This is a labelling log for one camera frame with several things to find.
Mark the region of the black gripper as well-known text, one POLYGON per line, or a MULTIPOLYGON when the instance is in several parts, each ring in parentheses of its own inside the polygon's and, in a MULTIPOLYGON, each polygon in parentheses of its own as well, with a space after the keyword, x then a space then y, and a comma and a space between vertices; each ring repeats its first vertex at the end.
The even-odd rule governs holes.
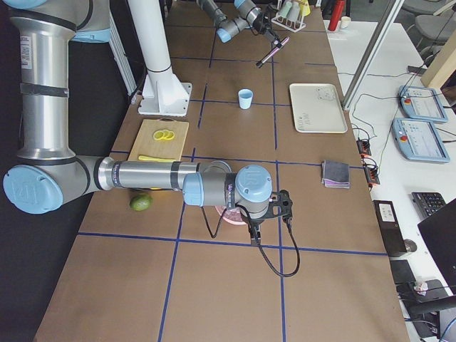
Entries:
MULTIPOLYGON (((262 202, 258 212, 253 212, 252 209, 249 210, 249 222, 256 227, 267 219, 281 218, 286 227, 290 228, 293 219, 292 206, 293 201, 287 190, 272 192, 271 198, 267 202, 262 202)), ((261 244, 261 234, 257 228, 249 228, 249 235, 251 244, 261 244)))
POLYGON ((273 4, 268 4, 260 10, 259 15, 253 22, 253 29, 260 35, 263 35, 273 45, 280 42, 279 35, 273 30, 271 18, 276 12, 276 7, 273 4))

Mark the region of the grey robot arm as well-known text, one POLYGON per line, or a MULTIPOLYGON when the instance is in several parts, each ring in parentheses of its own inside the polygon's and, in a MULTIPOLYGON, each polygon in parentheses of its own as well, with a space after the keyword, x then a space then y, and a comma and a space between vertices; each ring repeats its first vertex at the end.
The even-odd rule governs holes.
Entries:
POLYGON ((269 7, 260 9, 253 1, 234 1, 237 17, 228 19, 214 1, 196 1, 197 5, 211 18, 222 43, 232 40, 244 29, 254 29, 257 34, 265 36, 274 46, 282 46, 279 35, 271 25, 269 7))
MULTIPOLYGON (((21 95, 19 31, 1 7, 1 171, 16 164, 19 146, 21 95)), ((80 155, 121 155, 129 148, 134 130, 122 127, 128 100, 118 67, 106 43, 69 45, 69 144, 80 155)), ((27 214, 1 198, 1 253, 25 254, 44 250, 64 253, 72 245, 86 214, 90 195, 73 200, 47 214, 27 214)), ((152 208, 136 213, 122 205, 100 214, 115 234, 171 237, 180 220, 182 198, 171 195, 165 213, 152 208)))

